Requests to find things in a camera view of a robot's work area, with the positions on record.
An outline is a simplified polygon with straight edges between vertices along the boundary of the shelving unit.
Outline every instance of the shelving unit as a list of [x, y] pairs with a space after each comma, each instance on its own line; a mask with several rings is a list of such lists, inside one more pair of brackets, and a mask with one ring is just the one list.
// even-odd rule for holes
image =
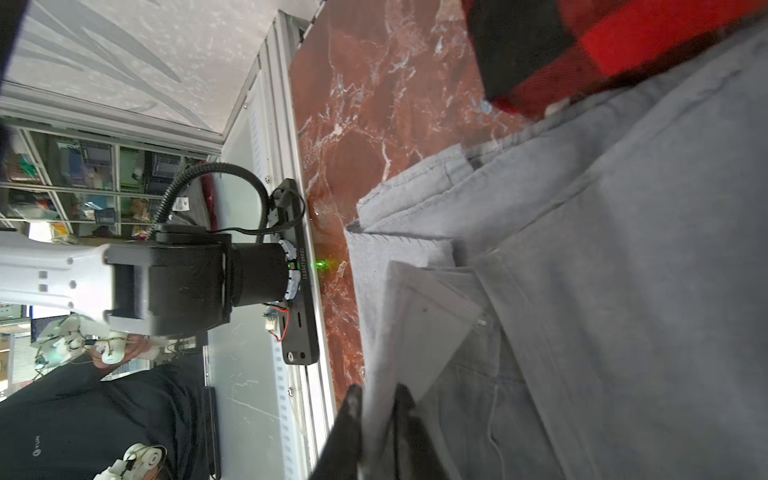
[[174, 175], [208, 158], [17, 118], [4, 122], [12, 131], [8, 180], [0, 179], [0, 223], [7, 227], [44, 221], [75, 237], [107, 227], [130, 238], [134, 227], [151, 223]]

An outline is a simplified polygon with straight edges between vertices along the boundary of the black cable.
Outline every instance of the black cable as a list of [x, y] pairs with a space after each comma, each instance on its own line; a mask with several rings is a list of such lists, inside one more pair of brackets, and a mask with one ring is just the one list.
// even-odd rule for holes
[[299, 199], [299, 201], [301, 202], [301, 212], [299, 213], [298, 217], [294, 218], [293, 220], [289, 220], [286, 223], [281, 223], [279, 225], [275, 225], [274, 227], [270, 227], [270, 228], [259, 228], [258, 230], [248, 230], [247, 228], [229, 227], [229, 228], [222, 228], [221, 230], [214, 230], [209, 233], [240, 232], [246, 235], [271, 235], [272, 233], [280, 233], [280, 232], [284, 232], [286, 230], [290, 230], [294, 228], [296, 225], [301, 223], [301, 219], [304, 217], [304, 214], [306, 213], [306, 201], [304, 201], [304, 199], [301, 197], [301, 194], [299, 194], [299, 192], [295, 191], [293, 188], [280, 187], [278, 190], [284, 190], [286, 192], [289, 192], [295, 195], [296, 198]]
[[208, 174], [235, 175], [251, 184], [251, 186], [256, 189], [256, 192], [259, 194], [259, 198], [261, 199], [261, 219], [259, 220], [259, 229], [251, 230], [257, 232], [251, 234], [257, 235], [256, 242], [261, 243], [263, 241], [264, 235], [272, 233], [260, 232], [260, 230], [263, 230], [266, 227], [267, 217], [270, 213], [270, 196], [267, 194], [266, 188], [264, 188], [264, 185], [261, 183], [261, 180], [259, 180], [259, 177], [254, 175], [252, 171], [233, 164], [199, 164], [195, 165], [194, 167], [187, 168], [178, 177], [176, 177], [173, 182], [171, 182], [170, 186], [165, 191], [165, 195], [163, 195], [163, 200], [160, 202], [160, 208], [157, 209], [157, 213], [154, 215], [154, 219], [152, 220], [153, 225], [149, 229], [147, 238], [153, 240], [157, 235], [155, 225], [168, 222], [168, 216], [170, 215], [170, 212], [174, 206], [174, 201], [179, 196], [179, 193], [181, 193], [181, 191], [187, 187], [195, 178]]

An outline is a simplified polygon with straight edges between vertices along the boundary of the human hand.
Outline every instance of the human hand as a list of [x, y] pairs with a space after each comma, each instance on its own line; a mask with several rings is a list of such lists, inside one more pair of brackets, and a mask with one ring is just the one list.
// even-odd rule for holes
[[119, 363], [114, 365], [108, 365], [107, 363], [104, 363], [101, 360], [101, 351], [99, 349], [93, 348], [89, 353], [93, 358], [96, 368], [101, 370], [109, 370], [111, 372], [114, 371], [117, 367], [130, 362], [132, 359], [135, 359], [137, 356], [148, 351], [150, 348], [152, 348], [152, 345], [150, 343], [149, 337], [131, 334], [127, 336], [123, 359]]

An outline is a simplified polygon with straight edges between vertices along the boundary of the black fabric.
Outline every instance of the black fabric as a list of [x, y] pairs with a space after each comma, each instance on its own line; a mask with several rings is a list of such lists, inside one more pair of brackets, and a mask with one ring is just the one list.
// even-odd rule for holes
[[362, 387], [351, 385], [310, 480], [357, 480], [362, 454], [361, 416]]
[[11, 58], [14, 40], [22, 25], [27, 0], [2, 0], [0, 2], [0, 78], [5, 76], [5, 67]]
[[392, 409], [395, 478], [398, 480], [448, 480], [435, 453], [424, 422], [414, 415], [416, 404], [408, 387], [397, 385]]
[[5, 171], [5, 152], [8, 151], [10, 143], [11, 139], [8, 136], [8, 130], [5, 128], [5, 125], [0, 123], [0, 181], [8, 181], [8, 174]]
[[165, 447], [171, 480], [208, 478], [198, 360], [111, 382], [92, 363], [73, 363], [14, 393], [0, 403], [4, 478], [90, 480], [134, 443]]
[[488, 98], [507, 94], [576, 44], [557, 0], [474, 2], [467, 29]]

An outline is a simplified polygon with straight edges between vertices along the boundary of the sticker label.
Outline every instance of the sticker label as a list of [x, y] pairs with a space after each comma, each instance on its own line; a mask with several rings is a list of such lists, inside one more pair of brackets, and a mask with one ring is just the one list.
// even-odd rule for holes
[[189, 209], [189, 197], [177, 197], [176, 200], [174, 200], [174, 212], [187, 212]]

